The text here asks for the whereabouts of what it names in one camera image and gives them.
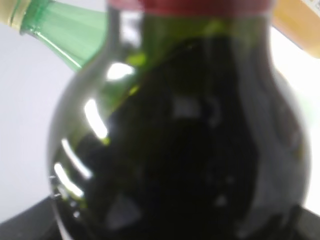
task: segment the round bottle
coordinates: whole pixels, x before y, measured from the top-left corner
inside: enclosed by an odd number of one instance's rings
[[[48,165],[65,240],[286,240],[309,179],[272,0],[109,0]]]

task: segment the bottle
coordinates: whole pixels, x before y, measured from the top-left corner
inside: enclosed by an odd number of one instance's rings
[[[309,146],[273,0],[109,0],[48,141],[64,240],[289,240]]]
[[[298,47],[320,58],[320,1],[278,0],[272,22]]]
[[[52,0],[0,0],[0,22],[44,43],[79,70],[103,45],[104,12]]]

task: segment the dark liquid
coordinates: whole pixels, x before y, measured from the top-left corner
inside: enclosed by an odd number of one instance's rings
[[[85,207],[55,204],[75,240],[285,239],[304,197],[304,135],[269,66],[254,67],[258,49],[239,63],[234,44],[181,43],[105,121],[107,145],[80,141],[94,177],[68,173]]]

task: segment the cork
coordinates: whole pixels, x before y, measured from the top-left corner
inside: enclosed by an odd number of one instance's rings
[[[20,30],[32,0],[0,0],[0,23]]]

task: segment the red bottle cap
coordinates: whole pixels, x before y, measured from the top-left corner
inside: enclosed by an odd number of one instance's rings
[[[107,0],[114,8],[156,15],[252,16],[272,9],[274,0]]]

